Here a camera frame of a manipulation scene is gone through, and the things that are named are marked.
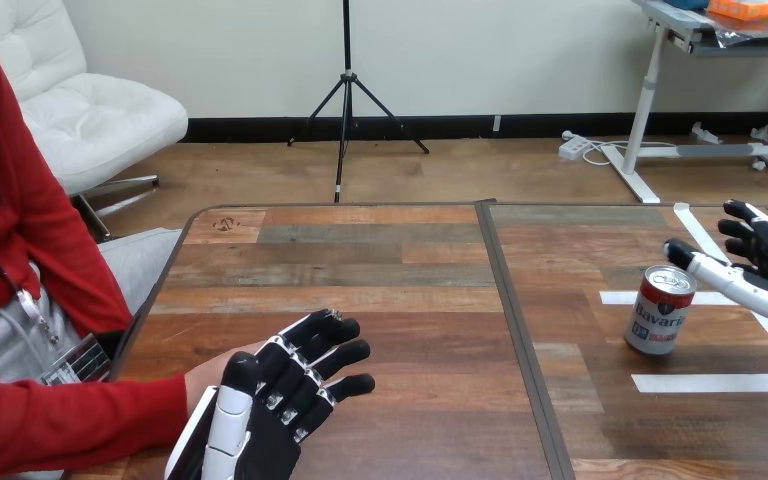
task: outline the red sleeve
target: red sleeve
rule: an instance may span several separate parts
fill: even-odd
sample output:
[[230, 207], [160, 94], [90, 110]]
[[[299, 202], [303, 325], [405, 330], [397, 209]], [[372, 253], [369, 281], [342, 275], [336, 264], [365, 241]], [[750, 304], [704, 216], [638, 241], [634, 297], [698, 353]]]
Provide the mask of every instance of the red sleeve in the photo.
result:
[[0, 476], [71, 470], [174, 442], [184, 376], [156, 383], [0, 384]]
[[0, 65], [1, 159], [19, 188], [19, 233], [43, 285], [79, 334], [124, 330], [131, 315], [107, 263], [34, 143]]

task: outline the robotic hand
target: robotic hand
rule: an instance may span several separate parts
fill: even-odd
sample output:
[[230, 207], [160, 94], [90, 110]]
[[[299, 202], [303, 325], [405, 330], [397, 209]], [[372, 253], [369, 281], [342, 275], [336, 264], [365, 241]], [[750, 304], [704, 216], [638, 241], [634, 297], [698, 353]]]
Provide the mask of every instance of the robotic hand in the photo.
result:
[[344, 366], [369, 357], [365, 341], [350, 341], [359, 334], [355, 320], [322, 310], [270, 338], [257, 354], [234, 354], [222, 385], [205, 392], [178, 439], [166, 479], [290, 478], [299, 444], [339, 402], [375, 388], [370, 375], [323, 385]]
[[729, 299], [768, 316], [768, 216], [737, 200], [729, 200], [723, 208], [742, 220], [720, 220], [720, 232], [732, 237], [726, 240], [726, 250], [746, 258], [752, 265], [726, 265], [676, 239], [667, 241], [664, 254], [677, 267]]

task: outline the power strip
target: power strip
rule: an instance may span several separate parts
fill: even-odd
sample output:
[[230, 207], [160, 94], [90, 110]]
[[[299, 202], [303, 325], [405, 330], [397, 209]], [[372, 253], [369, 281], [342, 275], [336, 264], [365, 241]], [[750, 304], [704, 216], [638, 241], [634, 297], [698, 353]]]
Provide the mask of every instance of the power strip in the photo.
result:
[[578, 160], [587, 152], [588, 147], [590, 147], [589, 140], [578, 135], [573, 135], [567, 143], [561, 145], [561, 148], [558, 149], [558, 155], [567, 160]]

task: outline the black tripod stand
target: black tripod stand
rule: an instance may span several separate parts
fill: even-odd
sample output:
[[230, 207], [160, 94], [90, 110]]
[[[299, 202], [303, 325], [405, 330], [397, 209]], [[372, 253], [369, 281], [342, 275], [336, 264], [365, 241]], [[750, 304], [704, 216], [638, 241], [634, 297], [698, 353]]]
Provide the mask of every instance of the black tripod stand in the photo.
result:
[[340, 124], [340, 153], [337, 160], [337, 188], [334, 192], [334, 203], [340, 202], [340, 186], [343, 181], [343, 159], [346, 156], [349, 133], [353, 128], [355, 128], [354, 115], [352, 114], [352, 84], [356, 84], [358, 87], [360, 87], [360, 89], [363, 90], [363, 93], [371, 98], [372, 101], [375, 102], [375, 104], [378, 105], [378, 107], [383, 110], [388, 117], [390, 117], [390, 120], [399, 127], [399, 131], [401, 131], [405, 137], [416, 142], [416, 144], [419, 145], [419, 148], [421, 148], [422, 151], [424, 151], [426, 154], [430, 153], [425, 145], [422, 144], [422, 142], [411, 135], [410, 130], [408, 130], [408, 127], [406, 127], [405, 124], [399, 120], [399, 117], [393, 115], [390, 110], [387, 110], [387, 107], [385, 107], [380, 100], [375, 98], [375, 95], [373, 95], [372, 92], [370, 92], [369, 89], [367, 89], [363, 83], [361, 83], [361, 81], [357, 78], [357, 74], [352, 72], [352, 38], [349, 31], [349, 0], [343, 0], [343, 45], [346, 54], [346, 73], [340, 75], [340, 81], [337, 82], [337, 85], [334, 85], [334, 88], [331, 89], [331, 92], [328, 94], [328, 96], [325, 97], [325, 100], [323, 100], [322, 103], [316, 107], [316, 110], [313, 111], [313, 114], [305, 121], [304, 126], [302, 126], [301, 129], [296, 134], [294, 134], [292, 138], [290, 138], [290, 141], [287, 142], [288, 147], [293, 146], [293, 143], [296, 142], [296, 139], [307, 132], [307, 129], [310, 126], [310, 122], [313, 121], [313, 119], [319, 114], [323, 107], [325, 107], [325, 104], [331, 100], [331, 97], [337, 93], [337, 90], [339, 90], [342, 86], [346, 87], [346, 91], [343, 94], [343, 121]]

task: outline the black baseboard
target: black baseboard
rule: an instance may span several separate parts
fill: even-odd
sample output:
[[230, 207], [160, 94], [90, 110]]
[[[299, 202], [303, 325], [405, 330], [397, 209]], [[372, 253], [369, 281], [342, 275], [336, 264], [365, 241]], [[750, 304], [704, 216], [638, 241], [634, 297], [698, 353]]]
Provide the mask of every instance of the black baseboard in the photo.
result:
[[[498, 132], [493, 115], [402, 117], [422, 140], [454, 138], [548, 138], [564, 130], [583, 136], [625, 136], [631, 131], [633, 113], [582, 113], [559, 115], [503, 115]], [[387, 117], [358, 117], [352, 140], [402, 140], [398, 128]], [[301, 117], [191, 118], [185, 143], [273, 143], [286, 142], [304, 124]], [[753, 128], [768, 125], [768, 112], [653, 113], [648, 135], [687, 135], [695, 122], [716, 135], [748, 135]], [[340, 119], [317, 119], [298, 141], [321, 142], [340, 139]]]

